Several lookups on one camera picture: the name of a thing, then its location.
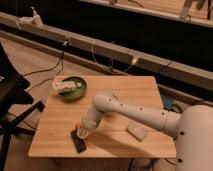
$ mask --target wooden table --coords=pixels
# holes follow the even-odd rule
[[[111,0],[89,0],[88,2],[94,2],[98,4],[109,4]],[[196,9],[198,1],[193,1],[189,10],[189,15],[192,17],[207,19],[208,15],[208,1],[205,1],[203,7],[199,10]],[[115,6],[129,8],[130,10],[141,9],[141,10],[154,10],[153,12],[171,16],[170,14],[180,15],[181,10],[184,6],[185,0],[117,0]]]
[[[96,131],[85,140],[87,150],[78,154],[70,131],[87,112],[94,94],[111,90],[122,101],[162,108],[154,77],[142,76],[81,76],[87,92],[74,102],[63,100],[50,91],[38,130],[30,147],[31,157],[144,157],[173,158],[176,150],[172,138],[147,126],[142,142],[125,131],[129,119],[118,114],[105,117]],[[63,80],[57,76],[54,81]]]

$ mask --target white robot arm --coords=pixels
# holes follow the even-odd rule
[[[177,139],[176,171],[213,170],[213,109],[204,105],[188,108],[183,115],[123,103],[112,92],[97,94],[85,113],[77,136],[85,139],[103,116],[116,112]]]

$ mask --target black cable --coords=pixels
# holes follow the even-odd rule
[[[171,162],[171,161],[169,161],[168,159],[166,159],[166,158],[165,158],[164,160],[166,160],[169,164],[176,166],[176,164],[175,164],[175,163],[172,163],[172,162]]]
[[[60,69],[60,71],[57,72],[56,75],[60,74],[61,71],[63,71],[63,69],[64,69],[64,51],[61,52],[60,60],[61,60],[61,62],[62,62],[62,63],[61,63],[61,69]],[[36,87],[42,85],[43,83],[45,83],[45,82],[47,82],[47,81],[53,80],[53,79],[54,79],[53,77],[52,77],[52,78],[47,78],[47,79],[41,81],[40,83],[34,85],[33,87],[31,87],[29,90],[27,90],[27,92],[30,92],[32,89],[34,89],[34,88],[36,88]]]
[[[133,160],[134,160],[134,158],[131,158],[130,163],[129,163],[129,167],[128,167],[128,171],[130,171],[131,168],[132,168]]]
[[[53,69],[55,69],[61,62],[62,58],[60,57],[60,59],[58,60],[57,64],[55,66],[53,66],[52,68],[49,68],[49,69],[44,69],[44,70],[38,70],[38,71],[33,71],[33,72],[30,72],[30,73],[27,73],[27,74],[24,74],[23,76],[28,76],[28,75],[32,75],[32,74],[37,74],[37,73],[40,73],[40,72],[48,72],[48,71],[51,71]]]
[[[17,118],[18,116],[16,116],[16,115],[14,115],[14,114],[12,114],[12,113],[10,113],[10,112],[8,112],[8,115],[11,115],[11,116],[14,116],[15,118]],[[30,127],[31,129],[33,129],[33,130],[37,130],[37,128],[35,128],[34,126],[32,126],[32,125],[30,125],[28,122],[26,122],[26,121],[22,121],[25,125],[27,125],[28,127]]]
[[[29,90],[27,90],[27,92],[29,93],[32,89],[34,89],[34,88],[36,88],[36,87],[42,85],[43,83],[45,83],[45,82],[47,82],[47,81],[53,80],[53,79],[54,79],[54,78],[47,78],[47,79],[43,80],[42,82],[40,82],[40,83],[34,85],[33,87],[31,87]]]
[[[130,1],[130,2],[134,2],[134,3],[136,3],[137,5],[139,5],[140,7],[144,7],[142,4],[140,4],[139,2],[137,2],[137,1],[134,1],[134,0],[128,0],[128,1]]]
[[[159,75],[164,69],[166,69],[169,65],[171,65],[173,63],[173,61],[170,61],[167,65],[165,65],[164,67],[162,67],[158,72],[157,75]]]

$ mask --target bolt hole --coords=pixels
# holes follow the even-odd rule
[[[179,163],[182,163],[182,162],[183,162],[183,160],[182,160],[182,159],[178,159],[178,162],[179,162]]]
[[[180,131],[180,135],[184,135],[185,134],[185,132],[184,131]]]

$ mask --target black chair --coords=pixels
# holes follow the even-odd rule
[[[27,134],[34,135],[35,131],[18,127],[33,110],[42,111],[44,104],[39,101],[28,110],[8,121],[6,115],[13,104],[32,104],[33,98],[25,89],[30,83],[19,74],[10,63],[0,43],[0,135],[3,135],[0,153],[0,171],[4,170],[11,135]]]

